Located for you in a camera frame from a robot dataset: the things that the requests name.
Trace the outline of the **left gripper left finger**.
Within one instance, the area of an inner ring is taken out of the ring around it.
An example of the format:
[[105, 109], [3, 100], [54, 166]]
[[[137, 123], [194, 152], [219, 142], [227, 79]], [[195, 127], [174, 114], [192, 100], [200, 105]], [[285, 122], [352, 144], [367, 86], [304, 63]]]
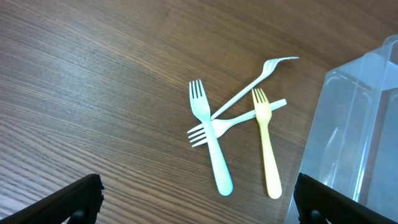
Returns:
[[1, 220], [1, 224], [95, 224], [104, 196], [100, 175], [89, 174]]

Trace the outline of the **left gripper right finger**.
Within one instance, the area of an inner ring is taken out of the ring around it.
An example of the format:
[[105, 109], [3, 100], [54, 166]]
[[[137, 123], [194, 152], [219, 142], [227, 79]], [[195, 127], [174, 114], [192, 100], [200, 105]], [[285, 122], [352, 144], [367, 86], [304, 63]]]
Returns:
[[303, 173], [294, 201], [300, 224], [397, 224]]

